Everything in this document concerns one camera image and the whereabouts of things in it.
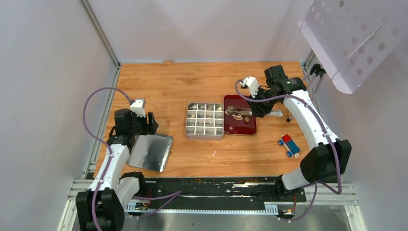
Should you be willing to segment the metal tongs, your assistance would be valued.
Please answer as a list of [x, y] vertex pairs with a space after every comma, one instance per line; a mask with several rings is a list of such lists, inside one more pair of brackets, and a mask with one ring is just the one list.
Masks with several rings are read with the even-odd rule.
[[282, 117], [283, 113], [281, 110], [271, 110], [269, 113], [265, 115], [253, 115], [253, 112], [251, 108], [239, 108], [239, 107], [234, 107], [234, 106], [228, 106], [227, 109], [225, 109], [225, 114], [229, 116], [253, 116], [253, 117], [265, 117], [265, 116], [276, 116], [276, 117]]

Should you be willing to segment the silver tin lid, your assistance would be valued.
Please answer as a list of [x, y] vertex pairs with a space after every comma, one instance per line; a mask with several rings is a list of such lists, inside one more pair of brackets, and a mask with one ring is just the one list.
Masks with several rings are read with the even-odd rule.
[[163, 172], [166, 168], [173, 146], [173, 137], [156, 133], [154, 135], [138, 135], [133, 145], [127, 164], [155, 172]]

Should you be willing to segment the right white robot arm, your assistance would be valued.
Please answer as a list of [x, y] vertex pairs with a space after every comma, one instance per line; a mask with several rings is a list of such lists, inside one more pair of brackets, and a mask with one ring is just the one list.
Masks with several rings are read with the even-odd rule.
[[350, 142], [339, 139], [326, 125], [301, 78], [289, 78], [281, 65], [272, 66], [264, 73], [266, 89], [259, 85], [255, 77], [246, 77], [241, 83], [241, 88], [250, 91], [247, 101], [252, 115], [279, 116], [281, 113], [274, 112], [273, 107], [282, 103], [295, 118], [309, 147], [300, 167], [281, 176], [282, 183], [275, 187], [276, 197], [287, 201], [293, 196], [294, 189], [332, 177], [336, 177], [338, 184], [341, 184], [341, 175], [351, 154]]

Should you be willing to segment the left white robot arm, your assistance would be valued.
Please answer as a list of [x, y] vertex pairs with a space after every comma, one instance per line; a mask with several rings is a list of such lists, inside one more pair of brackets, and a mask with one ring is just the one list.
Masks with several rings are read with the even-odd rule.
[[94, 182], [76, 196], [79, 227], [82, 231], [120, 231], [131, 197], [141, 199], [147, 194], [141, 172], [122, 174], [136, 136], [154, 135], [159, 125], [153, 112], [139, 117], [130, 109], [115, 111], [115, 125], [109, 132], [105, 159]]

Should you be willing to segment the red rectangular tray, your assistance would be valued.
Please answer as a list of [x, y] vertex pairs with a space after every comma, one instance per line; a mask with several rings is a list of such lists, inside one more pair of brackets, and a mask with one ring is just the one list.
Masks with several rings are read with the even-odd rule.
[[[224, 111], [228, 106], [251, 108], [248, 102], [238, 95], [226, 95], [223, 101]], [[245, 124], [244, 118], [249, 117], [250, 122]], [[230, 116], [224, 112], [224, 132], [228, 135], [255, 135], [257, 133], [256, 119], [251, 115]]]

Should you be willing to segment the red blue toy car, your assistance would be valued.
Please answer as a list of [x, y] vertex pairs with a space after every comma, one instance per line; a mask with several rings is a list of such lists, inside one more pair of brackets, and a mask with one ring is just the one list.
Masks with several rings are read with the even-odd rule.
[[286, 149], [287, 157], [298, 158], [300, 156], [300, 148], [288, 134], [281, 136], [281, 138], [278, 140], [278, 145], [283, 146]]

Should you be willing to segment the silver compartment tin box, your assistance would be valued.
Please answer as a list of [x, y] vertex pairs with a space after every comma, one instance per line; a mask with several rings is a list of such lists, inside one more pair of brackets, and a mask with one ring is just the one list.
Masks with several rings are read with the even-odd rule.
[[224, 106], [220, 103], [189, 103], [185, 134], [189, 140], [220, 141], [224, 136]]

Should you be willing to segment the small tripod stand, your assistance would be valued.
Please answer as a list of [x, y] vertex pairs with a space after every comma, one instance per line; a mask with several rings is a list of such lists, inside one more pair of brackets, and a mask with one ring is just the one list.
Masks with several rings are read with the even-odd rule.
[[308, 108], [315, 100], [317, 91], [326, 74], [326, 70], [319, 63], [313, 64], [311, 68], [306, 68], [304, 70], [304, 76], [300, 78], [300, 89], [292, 90], [290, 95], [296, 96], [306, 102], [306, 108]]

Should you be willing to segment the white perforated metal panel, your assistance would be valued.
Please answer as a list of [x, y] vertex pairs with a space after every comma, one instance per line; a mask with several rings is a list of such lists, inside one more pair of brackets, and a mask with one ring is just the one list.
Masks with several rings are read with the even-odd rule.
[[298, 27], [329, 79], [354, 93], [408, 34], [406, 0], [315, 0]]

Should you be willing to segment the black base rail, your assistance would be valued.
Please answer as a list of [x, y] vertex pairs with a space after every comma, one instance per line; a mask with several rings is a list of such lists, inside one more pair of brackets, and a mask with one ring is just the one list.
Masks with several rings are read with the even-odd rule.
[[304, 189], [286, 192], [277, 177], [150, 178], [125, 207], [129, 213], [221, 212], [278, 213], [306, 202]]

